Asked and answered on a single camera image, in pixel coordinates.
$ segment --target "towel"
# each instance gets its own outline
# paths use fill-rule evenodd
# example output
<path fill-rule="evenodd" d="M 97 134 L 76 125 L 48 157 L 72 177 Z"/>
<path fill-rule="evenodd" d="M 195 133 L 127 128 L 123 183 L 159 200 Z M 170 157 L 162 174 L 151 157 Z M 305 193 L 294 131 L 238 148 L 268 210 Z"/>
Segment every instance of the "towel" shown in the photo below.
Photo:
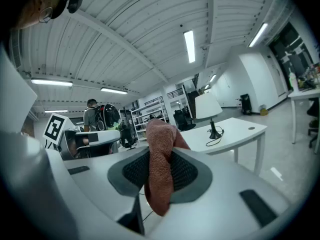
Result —
<path fill-rule="evenodd" d="M 144 184 L 144 193 L 153 211 L 164 216 L 174 192 L 170 167 L 172 148 L 190 148 L 175 126 L 159 119 L 152 119 L 147 124 L 146 140 L 149 144 L 150 160 L 149 178 Z"/>

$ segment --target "white desk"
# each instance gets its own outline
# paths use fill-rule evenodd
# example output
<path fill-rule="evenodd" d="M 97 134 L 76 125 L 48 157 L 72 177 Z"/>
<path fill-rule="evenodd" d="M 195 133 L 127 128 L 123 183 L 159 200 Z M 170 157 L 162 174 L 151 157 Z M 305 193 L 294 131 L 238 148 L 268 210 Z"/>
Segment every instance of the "white desk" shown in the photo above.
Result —
<path fill-rule="evenodd" d="M 313 90 L 307 90 L 307 91 L 299 91 L 299 92 L 292 92 L 288 95 L 288 97 L 291 99 L 291 107 L 292 107 L 292 143 L 296 143 L 296 100 L 307 100 L 311 98 L 318 98 L 320 102 L 320 89 L 313 89 Z M 318 134 L 318 138 L 316 139 L 316 145 L 314 149 L 314 153 L 316 154 L 318 152 L 320 142 L 320 134 Z"/>
<path fill-rule="evenodd" d="M 265 132 L 267 126 L 233 117 L 217 122 L 215 126 L 220 126 L 224 129 L 224 134 L 221 141 L 213 146 L 206 146 L 206 143 L 212 141 L 209 138 L 210 132 L 207 132 L 211 129 L 210 125 L 183 131 L 181 134 L 193 151 L 214 155 L 234 150 L 234 161 L 236 163 L 238 162 L 238 147 L 257 140 L 254 173 L 259 175 L 265 153 Z"/>

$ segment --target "gray floor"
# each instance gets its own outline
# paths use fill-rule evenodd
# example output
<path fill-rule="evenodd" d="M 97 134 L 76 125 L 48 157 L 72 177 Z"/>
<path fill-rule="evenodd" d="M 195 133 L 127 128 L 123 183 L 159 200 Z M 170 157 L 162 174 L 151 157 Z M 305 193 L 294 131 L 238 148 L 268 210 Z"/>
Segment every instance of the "gray floor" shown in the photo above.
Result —
<path fill-rule="evenodd" d="M 314 149 L 309 149 L 311 139 L 308 136 L 308 124 L 312 119 L 306 114 L 309 102 L 296 103 L 296 143 L 292 144 L 292 111 L 289 100 L 280 104 L 269 112 L 267 116 L 242 115 L 239 110 L 224 108 L 223 112 L 214 118 L 215 122 L 230 117 L 268 126 L 265 137 L 265 153 L 260 177 L 278 189 L 291 203 L 295 203 L 308 193 L 319 171 L 320 154 L 315 155 Z M 197 128 L 210 124 L 210 120 L 198 120 Z M 256 159 L 257 143 L 252 142 L 239 148 L 239 164 L 253 171 Z M 233 161 L 228 153 L 218 154 L 222 159 Z M 280 180 L 271 171 L 276 168 L 282 174 Z M 144 196 L 144 189 L 140 191 L 140 206 L 146 235 L 163 219 L 152 211 Z"/>

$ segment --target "person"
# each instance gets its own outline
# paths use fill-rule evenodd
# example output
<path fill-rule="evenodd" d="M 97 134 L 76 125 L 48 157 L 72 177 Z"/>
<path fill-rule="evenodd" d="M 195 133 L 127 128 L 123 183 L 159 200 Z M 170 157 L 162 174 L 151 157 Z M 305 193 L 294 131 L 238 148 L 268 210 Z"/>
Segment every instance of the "person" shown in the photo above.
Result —
<path fill-rule="evenodd" d="M 95 132 L 97 129 L 96 122 L 96 108 L 98 107 L 97 101 L 94 98 L 91 98 L 86 103 L 87 110 L 83 114 L 83 125 L 85 132 Z"/>
<path fill-rule="evenodd" d="M 47 23 L 64 11 L 68 0 L 29 0 L 22 8 L 14 29 L 25 29 L 37 23 Z"/>

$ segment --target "ceiling light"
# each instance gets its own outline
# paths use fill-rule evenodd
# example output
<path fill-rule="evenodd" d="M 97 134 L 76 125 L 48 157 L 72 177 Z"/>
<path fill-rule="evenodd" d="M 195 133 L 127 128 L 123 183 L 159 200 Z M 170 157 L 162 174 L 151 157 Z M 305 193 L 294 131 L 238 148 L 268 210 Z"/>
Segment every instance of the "ceiling light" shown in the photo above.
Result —
<path fill-rule="evenodd" d="M 186 49 L 188 51 L 189 63 L 192 63 L 196 60 L 194 32 L 190 30 L 190 31 L 184 32 L 183 34 L 184 34 L 184 39 L 186 43 Z"/>
<path fill-rule="evenodd" d="M 115 93 L 115 94 L 127 94 L 128 93 L 127 91 L 124 91 L 124 90 L 116 90 L 116 89 L 110 89 L 110 88 L 105 88 L 105 87 L 102 87 L 101 91 L 108 92 L 108 93 Z"/>
<path fill-rule="evenodd" d="M 268 23 L 263 23 L 262 26 L 260 27 L 258 33 L 256 34 L 256 36 L 254 37 L 254 39 L 252 40 L 252 42 L 249 44 L 249 47 L 253 47 L 255 45 L 255 43 L 258 41 L 259 37 L 262 35 L 262 33 L 265 31 L 265 29 L 267 28 Z"/>
<path fill-rule="evenodd" d="M 298 38 L 296 40 L 294 40 L 292 43 L 289 44 L 289 46 L 292 46 L 296 41 L 298 41 L 300 39 L 300 35 L 298 36 Z"/>
<path fill-rule="evenodd" d="M 55 80 L 46 80 L 46 79 L 40 79 L 40 78 L 31 78 L 31 83 L 35 85 L 67 86 L 67 87 L 72 86 L 72 82 L 70 81 L 55 81 Z"/>
<path fill-rule="evenodd" d="M 214 74 L 212 77 L 211 77 L 211 80 L 210 82 L 212 82 L 214 79 L 215 79 L 216 75 Z"/>
<path fill-rule="evenodd" d="M 45 110 L 44 113 L 62 113 L 62 112 L 68 112 L 66 109 L 62 110 Z"/>

